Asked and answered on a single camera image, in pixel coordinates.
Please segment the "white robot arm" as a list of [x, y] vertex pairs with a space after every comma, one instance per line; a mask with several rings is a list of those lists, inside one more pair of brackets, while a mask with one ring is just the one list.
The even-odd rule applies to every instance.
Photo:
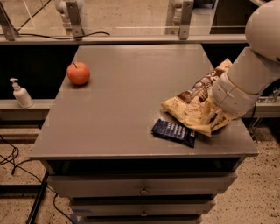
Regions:
[[239, 116], [252, 109], [263, 90], [280, 78], [280, 0], [253, 12], [245, 37], [248, 46], [212, 88], [215, 104]]

